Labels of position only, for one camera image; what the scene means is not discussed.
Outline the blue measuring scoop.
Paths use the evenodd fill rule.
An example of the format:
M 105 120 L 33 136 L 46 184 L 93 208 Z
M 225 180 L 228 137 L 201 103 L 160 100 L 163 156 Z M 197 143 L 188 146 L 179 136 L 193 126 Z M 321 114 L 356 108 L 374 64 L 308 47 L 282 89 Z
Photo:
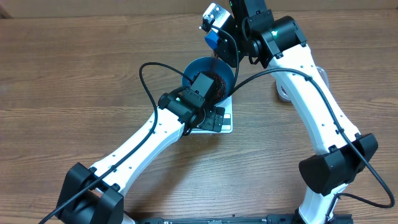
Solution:
M 209 33 L 205 36 L 205 42 L 213 51 L 216 51 L 218 48 L 218 39 L 219 37 L 214 31 L 209 31 Z

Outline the teal blue bowl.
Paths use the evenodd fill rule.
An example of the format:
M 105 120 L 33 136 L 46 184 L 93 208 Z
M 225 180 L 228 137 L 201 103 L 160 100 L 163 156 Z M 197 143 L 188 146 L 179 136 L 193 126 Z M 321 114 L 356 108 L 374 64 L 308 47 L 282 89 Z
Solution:
M 199 74 L 204 74 L 204 71 L 214 71 L 224 78 L 226 82 L 226 96 L 224 100 L 227 99 L 233 88 L 234 81 L 234 73 L 231 67 L 218 58 L 202 57 L 191 62 L 184 70 L 184 74 L 186 74 L 190 79 L 195 80 Z

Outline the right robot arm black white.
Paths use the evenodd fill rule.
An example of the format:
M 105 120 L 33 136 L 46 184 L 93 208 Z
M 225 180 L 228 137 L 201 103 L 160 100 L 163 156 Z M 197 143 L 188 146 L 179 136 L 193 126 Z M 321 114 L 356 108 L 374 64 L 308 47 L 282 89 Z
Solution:
M 356 175 L 369 168 L 378 143 L 362 135 L 345 116 L 323 80 L 298 23 L 290 16 L 274 19 L 264 1 L 231 1 L 230 10 L 211 4 L 203 14 L 211 29 L 211 47 L 233 68 L 247 57 L 276 80 L 301 117 L 314 155 L 300 162 L 307 185 L 292 223 L 351 223 L 333 213 Z

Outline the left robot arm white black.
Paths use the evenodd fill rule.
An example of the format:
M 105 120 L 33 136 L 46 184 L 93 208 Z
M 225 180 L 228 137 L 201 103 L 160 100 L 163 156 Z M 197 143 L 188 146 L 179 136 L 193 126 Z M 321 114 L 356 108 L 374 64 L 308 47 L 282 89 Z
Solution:
M 230 133 L 232 73 L 188 72 L 182 86 L 153 102 L 154 112 L 124 144 L 91 167 L 67 173 L 54 215 L 63 223 L 134 223 L 124 198 L 144 169 L 191 133 Z

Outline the white kitchen scale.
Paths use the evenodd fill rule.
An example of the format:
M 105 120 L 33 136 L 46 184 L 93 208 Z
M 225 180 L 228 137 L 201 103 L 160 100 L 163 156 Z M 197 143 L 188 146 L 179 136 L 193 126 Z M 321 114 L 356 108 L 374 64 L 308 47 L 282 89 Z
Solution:
M 229 134 L 233 131 L 233 98 L 232 96 L 227 97 L 227 99 L 216 104 L 217 107 L 222 107 L 225 109 L 223 125 L 221 127 L 221 132 L 218 134 Z M 191 131 L 191 134 L 217 134 L 214 131 L 207 131 L 195 128 Z

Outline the red beans in bowl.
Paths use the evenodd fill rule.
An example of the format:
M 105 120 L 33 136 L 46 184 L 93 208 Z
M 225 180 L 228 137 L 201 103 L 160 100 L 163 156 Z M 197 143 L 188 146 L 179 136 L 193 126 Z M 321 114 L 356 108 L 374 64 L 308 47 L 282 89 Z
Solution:
M 213 78 L 216 84 L 216 91 L 213 97 L 214 104 L 217 104 L 224 100 L 226 96 L 226 82 L 219 74 L 214 71 L 204 71 L 206 76 Z

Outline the clear plastic container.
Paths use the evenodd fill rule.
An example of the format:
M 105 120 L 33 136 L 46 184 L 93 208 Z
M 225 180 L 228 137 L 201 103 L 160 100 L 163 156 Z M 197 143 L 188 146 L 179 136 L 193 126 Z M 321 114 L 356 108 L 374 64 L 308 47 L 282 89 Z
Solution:
M 318 73 L 320 74 L 322 80 L 325 82 L 326 86 L 329 88 L 330 87 L 330 83 L 329 83 L 329 79 L 328 79 L 328 75 L 326 73 L 326 71 L 320 67 L 320 66 L 316 66 Z M 280 100 L 285 101 L 285 102 L 290 102 L 290 98 L 287 94 L 287 92 L 284 90 L 283 86 L 278 84 L 278 81 L 275 81 L 276 87 L 277 87 L 277 92 L 279 95 Z

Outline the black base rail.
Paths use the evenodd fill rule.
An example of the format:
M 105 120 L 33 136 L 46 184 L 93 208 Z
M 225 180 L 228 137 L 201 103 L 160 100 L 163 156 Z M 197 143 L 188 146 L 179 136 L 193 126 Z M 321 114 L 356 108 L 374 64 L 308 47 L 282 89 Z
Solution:
M 232 217 L 232 218 L 143 218 L 138 224 L 293 224 L 302 223 L 296 214 L 273 214 L 266 217 Z

